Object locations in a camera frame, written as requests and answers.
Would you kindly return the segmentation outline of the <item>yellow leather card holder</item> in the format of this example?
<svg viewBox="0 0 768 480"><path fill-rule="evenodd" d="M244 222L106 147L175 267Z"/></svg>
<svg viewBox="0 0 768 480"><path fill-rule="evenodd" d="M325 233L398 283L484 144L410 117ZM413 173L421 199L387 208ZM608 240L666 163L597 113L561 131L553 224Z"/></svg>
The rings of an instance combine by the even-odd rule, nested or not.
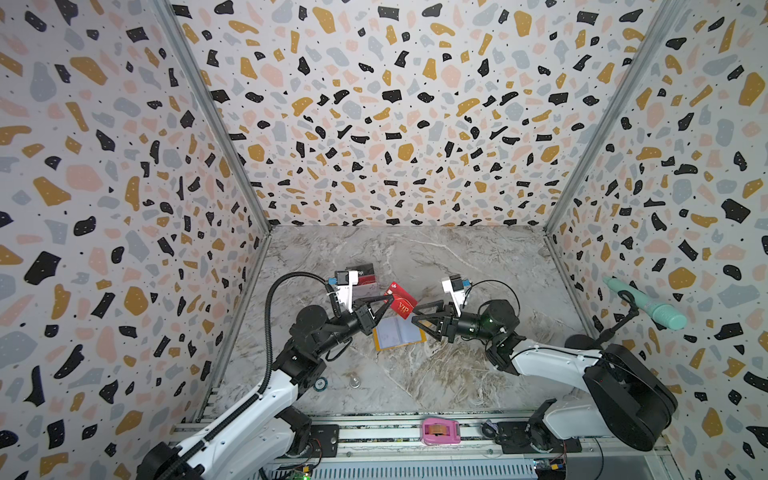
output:
<svg viewBox="0 0 768 480"><path fill-rule="evenodd" d="M377 352L423 343L427 339L425 332L412 323L412 315L407 318L399 315L383 318L374 329L373 336Z"/></svg>

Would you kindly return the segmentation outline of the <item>black VIP card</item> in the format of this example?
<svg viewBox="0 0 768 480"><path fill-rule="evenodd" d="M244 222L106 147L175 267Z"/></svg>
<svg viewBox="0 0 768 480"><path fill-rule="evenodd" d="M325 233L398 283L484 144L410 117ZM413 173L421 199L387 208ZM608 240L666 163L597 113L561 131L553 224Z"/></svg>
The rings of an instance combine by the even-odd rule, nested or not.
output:
<svg viewBox="0 0 768 480"><path fill-rule="evenodd" d="M376 274L372 263L355 265L354 267L351 267L351 270L358 272L358 280L362 284L372 283L375 281Z"/></svg>

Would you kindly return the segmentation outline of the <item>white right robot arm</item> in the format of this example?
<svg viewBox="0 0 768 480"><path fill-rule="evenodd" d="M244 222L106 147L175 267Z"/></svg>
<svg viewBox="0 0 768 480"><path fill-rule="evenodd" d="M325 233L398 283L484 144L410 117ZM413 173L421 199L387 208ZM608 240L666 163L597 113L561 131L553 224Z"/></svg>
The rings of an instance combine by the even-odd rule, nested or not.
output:
<svg viewBox="0 0 768 480"><path fill-rule="evenodd" d="M497 370L540 377L578 390L570 399L548 399L529 418L525 444L542 453L566 440L614 437L650 451L672 422L675 395L627 348L554 347L517 333L520 324L506 300L490 300L477 313L436 301L415 308L412 323L437 341L478 340Z"/></svg>

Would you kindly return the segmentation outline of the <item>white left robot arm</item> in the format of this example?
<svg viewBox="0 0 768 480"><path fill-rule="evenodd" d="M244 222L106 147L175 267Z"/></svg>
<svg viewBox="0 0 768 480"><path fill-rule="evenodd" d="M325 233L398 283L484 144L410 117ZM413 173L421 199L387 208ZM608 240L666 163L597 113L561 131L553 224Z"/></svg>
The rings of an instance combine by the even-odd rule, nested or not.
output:
<svg viewBox="0 0 768 480"><path fill-rule="evenodd" d="M319 305L301 309L269 381L178 445L153 447L137 477L240 479L285 455L310 458L316 449L312 421L294 403L322 376L329 352L357 333L372 334L392 303L391 295L361 298L332 318Z"/></svg>

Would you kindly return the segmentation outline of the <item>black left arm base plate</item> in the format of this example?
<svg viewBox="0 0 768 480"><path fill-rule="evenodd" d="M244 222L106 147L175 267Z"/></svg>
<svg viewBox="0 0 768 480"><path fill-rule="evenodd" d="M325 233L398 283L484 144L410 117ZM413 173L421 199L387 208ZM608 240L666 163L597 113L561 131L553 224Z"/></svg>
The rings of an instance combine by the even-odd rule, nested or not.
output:
<svg viewBox="0 0 768 480"><path fill-rule="evenodd" d="M335 458L340 442L340 426L338 424L312 424L300 427L295 431L288 427L288 440L282 441L278 447L277 459L290 459L298 462L310 459Z"/></svg>

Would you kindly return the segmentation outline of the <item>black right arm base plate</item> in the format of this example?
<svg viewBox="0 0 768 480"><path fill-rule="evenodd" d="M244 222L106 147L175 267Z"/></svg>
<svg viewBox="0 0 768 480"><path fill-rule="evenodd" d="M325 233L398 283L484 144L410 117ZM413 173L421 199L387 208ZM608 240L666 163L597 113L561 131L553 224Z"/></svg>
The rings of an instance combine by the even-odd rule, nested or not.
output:
<svg viewBox="0 0 768 480"><path fill-rule="evenodd" d="M526 421L486 420L481 425L482 435L500 446L503 454L580 453L582 445L578 439L558 439L544 424L544 414L555 402L555 399L546 400Z"/></svg>

